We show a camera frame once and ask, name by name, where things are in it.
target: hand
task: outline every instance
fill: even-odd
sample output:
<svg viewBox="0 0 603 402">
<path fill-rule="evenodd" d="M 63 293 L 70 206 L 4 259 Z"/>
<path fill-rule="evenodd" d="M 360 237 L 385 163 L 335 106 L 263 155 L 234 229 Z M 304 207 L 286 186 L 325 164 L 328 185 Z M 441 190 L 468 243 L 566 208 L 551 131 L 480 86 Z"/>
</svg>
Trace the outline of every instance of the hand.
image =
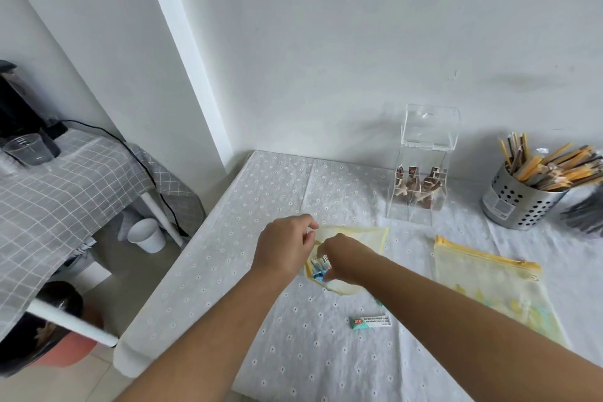
<svg viewBox="0 0 603 402">
<path fill-rule="evenodd" d="M 335 237 L 327 238 L 318 247 L 318 257 L 324 255 L 327 255 L 331 263 L 331 268 L 324 275 L 325 281 L 341 280 L 350 284 L 359 284 L 356 274 L 378 254 L 355 238 L 337 234 Z"/>
<path fill-rule="evenodd" d="M 252 270 L 264 270 L 265 276 L 282 276 L 289 284 L 304 265 L 314 247 L 318 223 L 312 215 L 275 219 L 258 238 Z"/>
</svg>

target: power cord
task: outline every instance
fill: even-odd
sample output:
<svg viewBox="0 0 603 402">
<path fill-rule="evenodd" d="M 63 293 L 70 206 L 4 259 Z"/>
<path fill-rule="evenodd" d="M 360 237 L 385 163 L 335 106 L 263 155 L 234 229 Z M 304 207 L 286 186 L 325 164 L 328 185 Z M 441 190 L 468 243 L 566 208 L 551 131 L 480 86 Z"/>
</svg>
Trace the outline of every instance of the power cord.
<svg viewBox="0 0 603 402">
<path fill-rule="evenodd" d="M 145 169 L 145 171 L 147 172 L 148 177 L 151 179 L 151 181 L 153 182 L 153 185 L 155 186 L 155 189 L 157 189 L 157 193 L 159 194 L 159 197 L 161 197 L 161 200 L 163 201 L 163 203 L 165 204 L 166 207 L 168 207 L 170 209 L 170 211 L 172 212 L 172 215 L 174 216 L 174 221 L 176 222 L 176 227 L 178 228 L 178 233 L 182 236 L 182 237 L 189 237 L 189 234 L 186 233 L 186 231 L 180 227 L 180 224 L 178 224 L 178 218 L 176 217 L 176 214 L 174 213 L 174 210 L 172 209 L 172 207 L 170 207 L 170 204 L 168 204 L 168 202 L 165 200 L 165 198 L 163 197 L 162 193 L 159 192 L 159 189 L 157 188 L 157 183 L 155 182 L 155 178 L 153 178 L 151 172 L 149 171 L 149 169 L 147 169 L 147 166 L 145 166 L 145 164 L 143 164 L 141 162 L 141 160 L 132 152 L 132 150 L 130 149 L 130 147 L 128 147 L 124 141 L 122 139 L 120 139 L 119 137 L 116 137 L 115 135 L 113 135 L 111 132 L 107 131 L 106 129 L 100 128 L 98 126 L 93 126 L 91 124 L 86 124 L 86 123 L 82 123 L 81 121 L 76 121 L 76 120 L 61 120 L 62 123 L 78 123 L 81 124 L 82 126 L 86 126 L 87 128 L 92 128 L 92 129 L 99 129 L 101 131 L 103 131 L 104 133 L 106 133 L 107 135 L 113 137 L 114 139 L 116 139 L 118 142 L 120 142 L 124 148 L 126 148 L 128 150 L 128 153 L 130 153 L 132 155 L 132 157 L 140 164 L 140 166 Z"/>
</svg>

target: table leg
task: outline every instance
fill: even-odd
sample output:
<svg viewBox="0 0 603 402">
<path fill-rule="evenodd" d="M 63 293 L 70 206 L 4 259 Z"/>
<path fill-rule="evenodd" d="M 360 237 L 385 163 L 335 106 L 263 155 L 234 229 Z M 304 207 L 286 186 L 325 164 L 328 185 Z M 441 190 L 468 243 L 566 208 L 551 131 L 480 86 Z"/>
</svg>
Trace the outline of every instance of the table leg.
<svg viewBox="0 0 603 402">
<path fill-rule="evenodd" d="M 151 195 L 148 192 L 144 192 L 140 195 L 142 200 L 147 204 L 147 207 L 151 210 L 151 213 L 155 215 L 155 218 L 161 223 L 165 230 L 168 231 L 169 235 L 174 239 L 178 246 L 182 248 L 185 241 L 180 237 L 180 234 L 174 228 L 174 225 L 170 223 L 168 217 L 163 212 L 162 208 L 159 207 L 159 204 L 153 200 Z"/>
<path fill-rule="evenodd" d="M 119 340 L 116 336 L 40 299 L 33 299 L 27 307 L 27 312 L 109 347 L 117 345 Z"/>
</svg>

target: yellow zipper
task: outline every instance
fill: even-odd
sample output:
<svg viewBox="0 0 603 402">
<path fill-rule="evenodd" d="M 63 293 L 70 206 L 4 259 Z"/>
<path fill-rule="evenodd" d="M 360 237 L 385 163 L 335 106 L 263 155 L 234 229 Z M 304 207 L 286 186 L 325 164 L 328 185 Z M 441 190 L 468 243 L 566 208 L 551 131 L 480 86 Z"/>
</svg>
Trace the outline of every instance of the yellow zipper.
<svg viewBox="0 0 603 402">
<path fill-rule="evenodd" d="M 494 254 L 484 253 L 483 251 L 478 251 L 477 249 L 469 248 L 467 246 L 457 245 L 456 243 L 452 243 L 450 240 L 443 238 L 442 236 L 435 236 L 435 244 L 448 247 L 450 249 L 454 249 L 456 251 L 460 251 L 462 253 L 468 253 L 472 256 L 477 256 L 483 259 L 489 259 L 491 261 L 496 261 L 501 264 L 508 264 L 514 267 L 521 267 L 524 269 L 532 269 L 532 270 L 542 270 L 539 263 L 531 262 L 531 261 L 516 261 L 515 259 L 509 259 L 502 256 L 496 256 Z"/>
</svg>

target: floor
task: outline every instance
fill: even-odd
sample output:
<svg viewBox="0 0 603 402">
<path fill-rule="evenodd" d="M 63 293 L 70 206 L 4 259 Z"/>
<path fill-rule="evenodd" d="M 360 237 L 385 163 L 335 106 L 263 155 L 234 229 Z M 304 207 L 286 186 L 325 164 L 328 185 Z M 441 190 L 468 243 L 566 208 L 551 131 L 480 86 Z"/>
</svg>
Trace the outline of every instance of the floor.
<svg viewBox="0 0 603 402">
<path fill-rule="evenodd" d="M 105 329 L 121 335 L 180 254 L 168 241 L 160 252 L 148 254 L 129 242 L 117 241 L 119 219 L 111 221 L 94 238 L 95 257 L 113 274 L 86 293 L 105 321 Z M 3 402 L 109 402 L 132 382 L 111 362 L 113 350 L 97 345 L 92 353 L 71 367 L 28 367 L 5 380 L 0 379 Z M 250 401 L 230 392 L 227 402 Z"/>
</svg>

